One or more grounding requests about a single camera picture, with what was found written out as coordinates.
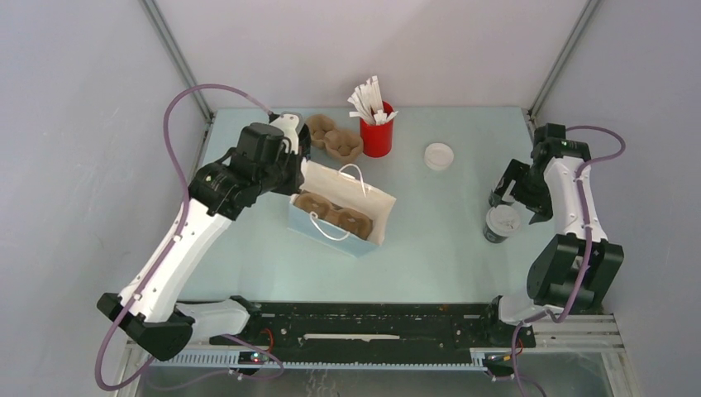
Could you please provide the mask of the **black coffee cup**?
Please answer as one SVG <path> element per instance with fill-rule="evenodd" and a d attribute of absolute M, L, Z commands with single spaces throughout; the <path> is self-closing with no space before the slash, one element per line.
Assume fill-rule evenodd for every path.
<path fill-rule="evenodd" d="M 483 236 L 488 242 L 499 244 L 507 240 L 510 237 L 510 234 L 509 230 L 503 230 L 498 226 L 485 223 L 483 227 Z"/>
<path fill-rule="evenodd" d="M 489 203 L 489 206 L 492 208 L 495 208 L 499 205 L 510 205 L 510 203 L 506 202 L 502 196 L 497 194 L 497 192 L 495 190 L 490 191 L 489 197 L 488 197 L 488 203 Z"/>

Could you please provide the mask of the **light blue paper bag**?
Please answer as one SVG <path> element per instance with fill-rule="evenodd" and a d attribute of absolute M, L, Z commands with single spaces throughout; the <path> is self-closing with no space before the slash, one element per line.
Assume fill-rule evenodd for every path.
<path fill-rule="evenodd" d="M 308 161 L 300 192 L 289 200 L 288 229 L 347 255 L 383 245 L 396 198 L 365 182 L 358 165 L 335 170 Z"/>

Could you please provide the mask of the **white plastic cup lid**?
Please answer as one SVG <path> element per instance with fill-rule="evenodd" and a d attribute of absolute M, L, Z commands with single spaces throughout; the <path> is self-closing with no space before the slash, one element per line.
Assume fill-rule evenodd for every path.
<path fill-rule="evenodd" d="M 435 171 L 447 170 L 454 159 L 454 151 L 447 144 L 440 142 L 429 144 L 423 156 L 425 165 Z"/>

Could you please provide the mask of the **brown two-cup carrier tray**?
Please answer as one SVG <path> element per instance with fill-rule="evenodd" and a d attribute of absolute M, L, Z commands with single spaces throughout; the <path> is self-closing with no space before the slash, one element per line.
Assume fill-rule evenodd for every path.
<path fill-rule="evenodd" d="M 334 204 L 320 194 L 303 191 L 293 200 L 293 206 L 307 213 L 307 219 L 328 240 L 344 241 L 351 235 L 361 240 L 367 240 L 373 231 L 373 221 L 364 213 L 353 208 L 345 208 Z M 328 223 L 341 229 L 340 235 L 332 235 L 322 228 Z"/>

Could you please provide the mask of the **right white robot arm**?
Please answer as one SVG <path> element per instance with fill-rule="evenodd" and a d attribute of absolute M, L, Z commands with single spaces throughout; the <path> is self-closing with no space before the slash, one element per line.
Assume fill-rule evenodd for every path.
<path fill-rule="evenodd" d="M 504 242 L 520 225 L 515 203 L 533 216 L 532 224 L 552 221 L 554 236 L 531 264 L 525 288 L 495 299 L 496 314 L 480 324 L 482 338 L 501 346 L 514 326 L 544 316 L 559 323 L 572 313 L 597 308 L 624 260 L 622 247 L 601 226 L 590 187 L 593 164 L 619 157 L 625 141 L 615 132 L 618 150 L 592 157 L 587 143 L 573 141 L 564 125 L 547 123 L 533 134 L 531 163 L 511 160 L 489 195 L 484 237 Z"/>

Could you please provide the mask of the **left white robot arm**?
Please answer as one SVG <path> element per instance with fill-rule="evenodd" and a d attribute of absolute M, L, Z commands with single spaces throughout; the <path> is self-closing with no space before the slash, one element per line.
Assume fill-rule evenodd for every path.
<path fill-rule="evenodd" d="M 294 112 L 243 127 L 236 146 L 197 171 L 188 187 L 188 208 L 137 277 L 120 293 L 105 293 L 98 309 L 159 361 L 191 342 L 223 334 L 241 344 L 257 341 L 259 311 L 246 299 L 187 304 L 178 297 L 206 251 L 245 208 L 268 192 L 299 192 L 309 148 L 309 130 Z"/>

